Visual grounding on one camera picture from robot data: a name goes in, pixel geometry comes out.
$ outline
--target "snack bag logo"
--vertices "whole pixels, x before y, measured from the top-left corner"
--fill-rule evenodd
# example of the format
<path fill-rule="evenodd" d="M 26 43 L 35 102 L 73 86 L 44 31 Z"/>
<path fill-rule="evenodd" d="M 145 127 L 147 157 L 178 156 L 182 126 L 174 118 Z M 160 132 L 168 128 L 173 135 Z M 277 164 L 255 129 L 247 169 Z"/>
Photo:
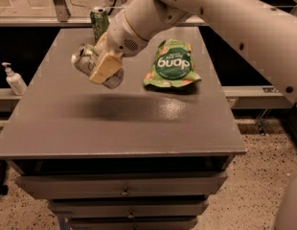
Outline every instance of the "snack bag logo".
<path fill-rule="evenodd" d="M 181 80 L 192 70 L 190 53 L 183 49 L 167 49 L 164 47 L 156 62 L 155 70 L 166 80 Z"/>

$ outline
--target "green can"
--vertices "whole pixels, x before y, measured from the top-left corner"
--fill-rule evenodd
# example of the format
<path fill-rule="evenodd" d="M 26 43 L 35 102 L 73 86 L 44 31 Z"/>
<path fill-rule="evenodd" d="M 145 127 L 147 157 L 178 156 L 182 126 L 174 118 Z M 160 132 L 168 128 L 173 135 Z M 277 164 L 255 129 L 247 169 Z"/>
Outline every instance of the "green can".
<path fill-rule="evenodd" d="M 104 8 L 95 7 L 90 12 L 95 42 L 107 31 L 109 26 L 108 13 Z"/>

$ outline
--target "white bottle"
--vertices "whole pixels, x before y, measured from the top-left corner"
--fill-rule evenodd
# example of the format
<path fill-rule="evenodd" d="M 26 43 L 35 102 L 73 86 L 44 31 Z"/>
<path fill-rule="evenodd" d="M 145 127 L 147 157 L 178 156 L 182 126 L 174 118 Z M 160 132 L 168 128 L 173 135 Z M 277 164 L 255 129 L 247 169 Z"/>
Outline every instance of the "white bottle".
<path fill-rule="evenodd" d="M 22 96 L 26 91 L 27 85 L 23 81 L 21 75 L 14 73 L 10 67 L 7 67 L 8 65 L 11 65 L 10 63 L 3 62 L 2 65 L 5 67 L 5 72 L 7 74 L 6 81 L 8 85 L 11 86 L 15 95 Z"/>

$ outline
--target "table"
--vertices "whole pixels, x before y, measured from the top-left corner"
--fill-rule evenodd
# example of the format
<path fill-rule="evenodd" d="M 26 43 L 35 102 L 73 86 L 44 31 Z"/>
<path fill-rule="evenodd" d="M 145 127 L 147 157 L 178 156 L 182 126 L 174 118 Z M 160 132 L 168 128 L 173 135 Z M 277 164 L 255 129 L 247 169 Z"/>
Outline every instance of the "table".
<path fill-rule="evenodd" d="M 142 84 L 169 38 L 193 45 L 202 78 L 194 93 Z M 0 135 L 0 159 L 73 229 L 193 228 L 227 166 L 246 153 L 198 28 L 164 31 L 124 58 L 125 80 L 114 90 L 72 65 L 82 42 L 94 44 L 91 29 L 61 29 Z"/>

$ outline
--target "drawer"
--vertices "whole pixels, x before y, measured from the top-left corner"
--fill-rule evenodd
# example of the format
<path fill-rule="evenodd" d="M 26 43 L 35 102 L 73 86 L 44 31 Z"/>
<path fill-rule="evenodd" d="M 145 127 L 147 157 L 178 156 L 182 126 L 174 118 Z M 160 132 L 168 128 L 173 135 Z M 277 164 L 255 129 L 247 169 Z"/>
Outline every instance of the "drawer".
<path fill-rule="evenodd" d="M 226 172 L 20 176 L 16 184 L 35 199 L 215 194 Z"/>
<path fill-rule="evenodd" d="M 197 218 L 139 218 L 135 219 L 71 219 L 73 230 L 189 230 L 195 227 Z"/>
<path fill-rule="evenodd" d="M 63 200 L 49 204 L 54 214 L 69 219 L 197 216 L 207 207 L 208 200 L 200 196 Z"/>

